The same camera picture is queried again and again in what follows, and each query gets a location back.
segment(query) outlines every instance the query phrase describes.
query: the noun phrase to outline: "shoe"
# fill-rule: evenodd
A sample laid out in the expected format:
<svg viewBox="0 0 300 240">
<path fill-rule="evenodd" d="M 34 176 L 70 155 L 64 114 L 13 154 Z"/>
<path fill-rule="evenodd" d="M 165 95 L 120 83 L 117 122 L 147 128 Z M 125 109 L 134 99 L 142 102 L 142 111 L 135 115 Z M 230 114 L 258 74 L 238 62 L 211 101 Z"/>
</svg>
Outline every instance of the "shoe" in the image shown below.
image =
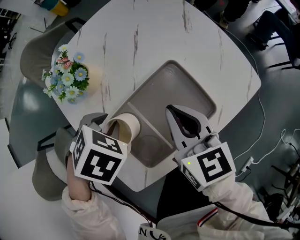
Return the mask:
<svg viewBox="0 0 300 240">
<path fill-rule="evenodd" d="M 250 39 L 255 45 L 259 48 L 259 50 L 263 51 L 266 50 L 268 45 L 264 43 L 258 36 L 253 33 L 247 34 L 247 38 Z"/>
<path fill-rule="evenodd" d="M 219 22 L 219 25 L 220 25 L 221 28 L 228 29 L 228 23 L 229 22 L 227 22 L 227 21 L 224 20 L 223 15 L 224 15 L 224 11 L 220 12 L 220 22 Z"/>
</svg>

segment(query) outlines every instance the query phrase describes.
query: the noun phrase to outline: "striped trim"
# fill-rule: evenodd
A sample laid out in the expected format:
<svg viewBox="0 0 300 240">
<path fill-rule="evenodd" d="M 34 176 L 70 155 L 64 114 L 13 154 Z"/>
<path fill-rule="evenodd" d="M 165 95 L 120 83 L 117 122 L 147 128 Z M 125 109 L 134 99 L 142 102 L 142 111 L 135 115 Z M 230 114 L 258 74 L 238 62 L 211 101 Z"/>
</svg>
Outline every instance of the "striped trim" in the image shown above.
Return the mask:
<svg viewBox="0 0 300 240">
<path fill-rule="evenodd" d="M 216 215 L 218 212 L 218 209 L 215 208 L 214 210 L 210 211 L 208 214 L 206 214 L 203 218 L 201 218 L 197 225 L 198 227 L 201 227 L 204 223 L 206 223 L 212 216 Z"/>
</svg>

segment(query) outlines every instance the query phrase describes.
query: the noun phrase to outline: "flower bouquet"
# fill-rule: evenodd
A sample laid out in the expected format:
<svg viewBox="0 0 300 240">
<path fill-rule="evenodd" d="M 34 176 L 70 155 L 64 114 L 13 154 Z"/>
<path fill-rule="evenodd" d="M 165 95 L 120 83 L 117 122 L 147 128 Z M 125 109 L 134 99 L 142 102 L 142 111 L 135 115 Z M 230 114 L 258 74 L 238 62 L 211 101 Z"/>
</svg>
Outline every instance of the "flower bouquet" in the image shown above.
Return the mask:
<svg viewBox="0 0 300 240">
<path fill-rule="evenodd" d="M 42 81 L 49 78 L 51 84 L 44 89 L 44 93 L 49 97 L 54 93 L 61 102 L 67 99 L 69 103 L 76 104 L 86 97 L 86 89 L 89 85 L 89 71 L 82 64 L 84 54 L 77 52 L 71 61 L 68 56 L 68 45 L 62 45 L 58 50 L 60 55 L 55 62 L 53 72 L 47 73 L 43 70 Z"/>
</svg>

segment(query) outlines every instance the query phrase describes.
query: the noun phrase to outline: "gray tray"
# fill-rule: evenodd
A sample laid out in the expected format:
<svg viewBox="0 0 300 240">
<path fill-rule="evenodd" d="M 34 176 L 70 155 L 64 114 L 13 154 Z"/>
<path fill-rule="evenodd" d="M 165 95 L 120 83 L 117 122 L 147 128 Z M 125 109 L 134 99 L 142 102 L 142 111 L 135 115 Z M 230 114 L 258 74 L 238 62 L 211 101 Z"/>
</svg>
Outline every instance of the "gray tray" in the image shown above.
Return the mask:
<svg viewBox="0 0 300 240">
<path fill-rule="evenodd" d="M 179 63 L 170 60 L 145 81 L 118 109 L 114 116 L 132 113 L 141 131 L 132 142 L 131 153 L 146 167 L 154 167 L 176 150 L 165 119 L 169 104 L 184 105 L 207 118 L 216 105 Z"/>
</svg>

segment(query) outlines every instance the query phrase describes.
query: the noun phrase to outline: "yellow container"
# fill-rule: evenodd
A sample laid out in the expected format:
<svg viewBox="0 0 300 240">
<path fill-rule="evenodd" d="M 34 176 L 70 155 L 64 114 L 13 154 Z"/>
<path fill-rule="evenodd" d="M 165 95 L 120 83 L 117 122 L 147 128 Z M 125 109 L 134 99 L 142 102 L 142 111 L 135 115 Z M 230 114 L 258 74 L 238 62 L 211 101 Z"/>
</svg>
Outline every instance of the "yellow container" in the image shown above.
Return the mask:
<svg viewBox="0 0 300 240">
<path fill-rule="evenodd" d="M 55 7 L 50 10 L 50 12 L 53 12 L 58 16 L 64 16 L 68 13 L 68 11 L 69 11 L 69 9 L 60 0 L 58 0 Z"/>
</svg>

